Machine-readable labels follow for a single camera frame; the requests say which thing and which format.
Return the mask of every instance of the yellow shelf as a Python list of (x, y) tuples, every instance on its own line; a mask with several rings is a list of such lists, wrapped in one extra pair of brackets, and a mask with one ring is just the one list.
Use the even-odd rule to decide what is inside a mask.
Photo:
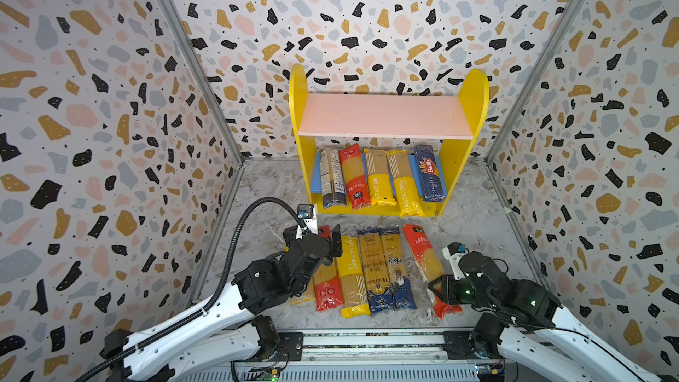
[[(310, 185), (314, 174), (314, 165), (316, 163), (316, 152), (317, 152), (315, 135), (317, 135), (318, 133), (322, 133), (323, 128), (304, 131), (301, 130), (301, 127), (303, 125), (302, 122), (304, 119), (304, 112), (307, 108), (313, 110), (309, 113), (310, 118), (314, 118), (314, 115), (318, 114), (317, 112), (318, 110), (316, 108), (318, 107), (318, 104), (321, 103), (321, 101), (324, 99), (322, 98), (322, 96), (323, 95), (318, 94), (310, 95), (304, 68), (302, 67), (301, 64), (295, 64), (290, 74), (290, 91), (289, 91), (290, 117), (293, 123), (293, 132), (295, 133), (295, 141), (297, 142), (297, 151), (300, 156), (301, 169), (302, 174), (304, 176), (304, 184), (306, 186), (308, 200), (310, 201), (310, 203), (316, 204), (318, 212), (323, 214), (399, 216), (400, 210), (398, 207), (377, 206), (354, 210), (351, 207), (347, 206), (335, 206), (332, 208), (323, 209), (323, 202), (321, 200), (322, 195), (319, 193), (311, 193)], [(339, 96), (340, 96), (339, 98), (335, 96), (333, 96), (332, 98), (333, 106), (337, 109), (346, 109), (344, 108), (345, 104), (342, 103), (343, 98), (344, 100), (348, 100), (350, 102), (356, 100), (355, 95), (339, 95)], [(381, 96), (374, 103), (379, 104), (379, 106), (384, 106), (383, 100), (384, 98), (393, 97)], [(423, 107), (419, 106), (418, 103), (421, 104), (422, 101), (426, 100), (427, 100), (426, 97), (420, 96), (417, 97), (401, 96), (397, 103), (399, 107), (404, 108), (404, 110), (407, 110), (405, 108), (409, 108), (412, 110), (420, 110), (421, 112), (421, 109)], [(436, 100), (437, 103), (441, 104), (441, 100), (445, 101), (446, 97), (439, 96), (437, 97)], [(481, 132), (483, 122), (486, 120), (486, 114), (488, 112), (489, 103), (488, 78), (480, 70), (471, 70), (463, 81), (462, 89), (460, 89), (460, 95), (458, 97), (449, 98), (449, 101), (450, 103), (454, 104), (455, 106), (454, 109), (456, 109), (455, 115), (450, 115), (449, 124), (443, 126), (441, 123), (439, 123), (439, 125), (442, 126), (439, 135), (437, 135), (436, 133), (427, 133), (428, 136), (422, 137), (422, 138), (446, 138), (441, 145), (441, 151), (439, 153), (439, 160), (441, 162), (441, 168), (439, 170), (441, 172), (441, 175), (443, 176), (443, 179), (446, 181), (448, 193), (446, 195), (446, 201), (443, 203), (422, 203), (424, 213), (426, 214), (427, 217), (437, 217), (443, 214), (443, 211), (446, 209), (448, 201), (450, 201), (450, 198), (452, 197), (455, 185), (457, 184), (458, 179), (460, 178), (460, 173), (462, 173), (464, 164), (466, 163), (467, 158), (474, 149), (474, 144), (476, 143), (476, 140), (479, 137), (479, 133)], [(364, 108), (367, 108), (369, 106), (369, 101), (362, 100), (362, 106)], [(446, 103), (442, 103), (441, 107), (445, 107), (447, 110), (451, 109), (451, 107), (449, 107), (448, 104)], [(370, 110), (368, 109), (365, 109), (364, 111), (368, 112), (360, 112), (359, 114), (366, 116), (375, 115), (374, 112), (369, 112)], [(438, 114), (436, 112), (436, 109), (434, 109), (431, 112), (433, 114)], [(466, 128), (467, 125), (461, 124), (460, 122), (466, 122), (469, 125), (469, 127)], [(311, 121), (307, 121), (306, 124), (304, 124), (305, 127), (313, 127), (314, 125), (317, 125), (316, 121), (314, 121), (313, 123)], [(450, 126), (463, 127), (471, 131), (472, 135), (451, 136)], [(347, 135), (348, 137), (353, 137), (357, 134), (347, 133)], [(374, 133), (374, 137), (392, 137), (392, 136), (390, 136), (388, 133)]]

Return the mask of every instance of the yellow shelf base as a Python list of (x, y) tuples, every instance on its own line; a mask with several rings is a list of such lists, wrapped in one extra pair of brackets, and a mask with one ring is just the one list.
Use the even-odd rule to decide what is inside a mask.
[[(300, 135), (300, 126), (308, 98), (309, 89), (304, 67), (301, 64), (295, 64), (290, 74), (290, 117), (293, 123), (293, 132), (295, 134), (295, 141), (297, 142), (297, 151), (300, 156), (301, 170), (304, 176), (304, 184), (309, 202), (315, 204), (318, 212), (321, 214), (400, 216), (401, 210), (397, 206), (372, 206), (358, 210), (354, 210), (348, 206), (335, 206), (323, 209), (322, 195), (320, 193), (311, 193), (310, 190), (311, 179), (314, 173), (314, 164), (316, 163), (316, 138), (309, 135)], [(464, 110), (467, 122), (469, 123), (469, 128), (473, 133), (473, 138), (471, 140), (446, 139), (443, 141), (439, 153), (439, 160), (441, 162), (441, 168), (439, 170), (441, 171), (441, 176), (446, 181), (448, 193), (446, 195), (446, 201), (443, 203), (422, 203), (426, 217), (438, 217), (443, 215), (446, 205), (452, 197), (455, 185), (460, 178), (464, 164), (479, 138), (483, 122), (486, 120), (486, 114), (488, 113), (488, 103), (490, 102), (488, 78), (484, 72), (480, 70), (471, 70), (463, 81), (463, 86), (462, 89), (460, 89), (458, 98), (460, 100), (460, 105), (462, 105)]]

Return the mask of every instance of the terrazzo pattern wallpaper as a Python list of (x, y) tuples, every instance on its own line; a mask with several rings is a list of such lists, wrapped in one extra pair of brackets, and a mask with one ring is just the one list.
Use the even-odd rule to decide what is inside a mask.
[(0, 379), (72, 381), (187, 306), (234, 164), (155, 0), (0, 11)]
[(675, 377), (677, 13), (677, 0), (587, 0), (491, 164), (553, 291)]
[[(492, 103), (472, 153), (478, 157), (495, 138), (568, 0), (174, 3), (244, 156), (297, 154), (287, 79), (301, 62), (318, 93), (454, 96), (470, 69), (485, 70)], [(386, 148), (410, 143), (360, 141)]]

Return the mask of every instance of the plastic packaging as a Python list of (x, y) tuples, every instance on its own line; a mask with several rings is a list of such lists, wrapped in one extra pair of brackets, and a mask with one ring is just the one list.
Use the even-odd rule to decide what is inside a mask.
[(424, 210), (422, 210), (407, 152), (405, 150), (390, 150), (386, 153), (386, 157), (394, 180), (396, 201), (401, 208), (401, 217), (424, 217)]
[[(332, 235), (330, 226), (318, 228), (318, 234), (326, 239)], [(344, 304), (340, 279), (337, 277), (337, 264), (335, 261), (329, 266), (320, 266), (313, 277), (314, 292), (316, 293), (316, 310), (324, 311), (339, 307)]]
[(342, 286), (344, 308), (342, 317), (353, 318), (370, 314), (368, 294), (359, 255), (359, 241), (353, 236), (342, 236), (342, 256), (337, 257), (337, 275)]
[(396, 200), (389, 180), (389, 165), (386, 152), (379, 149), (364, 149), (365, 166), (368, 169), (370, 204), (373, 206), (395, 206)]
[(379, 230), (369, 228), (359, 231), (359, 245), (370, 314), (393, 309), (394, 296), (391, 291), (389, 273), (386, 270)]
[(382, 247), (386, 260), (386, 268), (389, 273), (391, 288), (394, 293), (396, 309), (410, 308), (417, 310), (410, 286), (410, 278), (403, 262), (403, 248), (401, 247), (401, 233), (398, 227), (380, 229)]
[(446, 195), (443, 193), (441, 174), (436, 166), (434, 149), (431, 145), (415, 146), (415, 160), (418, 164), (424, 202), (444, 202)]
[(346, 192), (351, 200), (351, 208), (369, 207), (368, 181), (365, 179), (359, 145), (353, 144), (347, 149), (340, 150), (339, 161), (342, 163), (342, 173), (346, 180)]
[(336, 149), (320, 151), (320, 186), (323, 209), (346, 205), (340, 153)]
[[(418, 268), (422, 273), (424, 281), (428, 282), (442, 276), (443, 266), (441, 266), (441, 261), (439, 261), (439, 258), (436, 256), (436, 252), (431, 246), (424, 229), (420, 226), (405, 225), (403, 226), (403, 234), (410, 244), (410, 249), (413, 251), (415, 262), (418, 264)], [(427, 293), (434, 304), (434, 314), (436, 314), (439, 319), (443, 319), (448, 313), (463, 312), (462, 307), (459, 305), (448, 305), (441, 302), (441, 300), (439, 300), (434, 293), (429, 291), (429, 289), (427, 290)]]

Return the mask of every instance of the robotic arm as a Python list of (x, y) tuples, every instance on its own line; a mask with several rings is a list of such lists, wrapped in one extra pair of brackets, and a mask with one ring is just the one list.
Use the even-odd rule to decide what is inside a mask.
[[(450, 261), (454, 276), (439, 277), (429, 283), (429, 289), (447, 304), (469, 304), (491, 312), (484, 313), (471, 332), (479, 354), (517, 361), (558, 382), (661, 380), (591, 332), (541, 285), (509, 279), (493, 259), (468, 252), (460, 243), (451, 243), (443, 255)], [(568, 357), (516, 327), (533, 332)]]
[[(236, 226), (235, 241), (247, 215), (265, 202), (284, 204), (276, 198), (255, 201)], [(98, 366), (98, 371), (112, 366), (106, 382), (174, 381), (219, 362), (270, 357), (280, 339), (271, 318), (257, 315), (304, 293), (318, 268), (342, 255), (339, 225), (326, 239), (318, 235), (313, 205), (300, 205), (297, 214), (287, 204), (284, 207), (299, 224), (284, 231), (286, 251), (251, 262), (230, 283), (220, 281), (222, 289), (217, 288), (213, 296), (161, 324), (136, 333), (119, 329), (107, 335), (102, 354), (107, 361)], [(223, 279), (236, 250), (234, 240)], [(237, 330), (223, 330), (244, 322), (248, 323)], [(76, 382), (95, 375), (95, 369)]]

